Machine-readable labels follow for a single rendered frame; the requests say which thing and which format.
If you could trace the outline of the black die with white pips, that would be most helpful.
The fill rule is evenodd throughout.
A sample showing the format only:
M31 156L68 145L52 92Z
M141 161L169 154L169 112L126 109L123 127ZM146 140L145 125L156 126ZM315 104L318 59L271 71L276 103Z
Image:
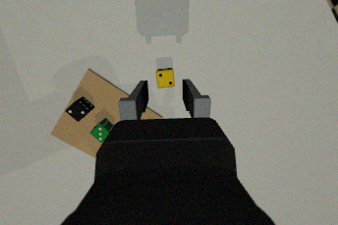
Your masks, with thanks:
M81 97L76 100L66 112L72 116L77 122L79 122L84 116L86 116L94 106L85 98Z

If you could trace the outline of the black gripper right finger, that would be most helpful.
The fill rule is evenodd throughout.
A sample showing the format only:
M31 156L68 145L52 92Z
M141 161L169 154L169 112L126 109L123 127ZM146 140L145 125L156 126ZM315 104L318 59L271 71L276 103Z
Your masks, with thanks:
M211 98L201 95L191 80L183 80L183 101L192 118L210 118Z

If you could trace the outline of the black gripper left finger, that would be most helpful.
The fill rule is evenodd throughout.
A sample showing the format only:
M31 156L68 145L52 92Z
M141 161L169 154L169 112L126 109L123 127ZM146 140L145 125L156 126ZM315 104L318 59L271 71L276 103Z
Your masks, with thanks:
M121 121L140 120L148 103L147 81L140 81L129 97L122 97L119 101Z

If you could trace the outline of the yellow die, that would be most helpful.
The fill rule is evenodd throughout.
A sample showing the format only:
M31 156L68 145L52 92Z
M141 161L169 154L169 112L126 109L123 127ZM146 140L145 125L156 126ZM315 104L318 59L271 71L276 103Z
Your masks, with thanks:
M173 68L157 69L156 77L159 88L175 86Z

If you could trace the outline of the tan square mat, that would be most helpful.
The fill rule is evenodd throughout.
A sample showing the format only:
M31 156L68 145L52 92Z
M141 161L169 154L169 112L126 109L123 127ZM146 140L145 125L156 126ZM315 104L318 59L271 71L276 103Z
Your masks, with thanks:
M66 112L66 109L81 97L85 97L94 108L77 122ZM90 131L104 118L113 125L121 121L118 101L122 97L129 97L129 95L88 69L51 136L96 158L96 152L103 142L98 141ZM145 112L141 114L141 120L162 118L147 106Z

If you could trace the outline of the green die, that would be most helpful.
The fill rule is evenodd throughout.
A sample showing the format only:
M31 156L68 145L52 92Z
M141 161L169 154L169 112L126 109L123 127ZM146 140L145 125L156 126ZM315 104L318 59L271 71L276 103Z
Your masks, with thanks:
M103 142L114 125L107 119L104 118L101 122L99 122L90 133L100 142Z

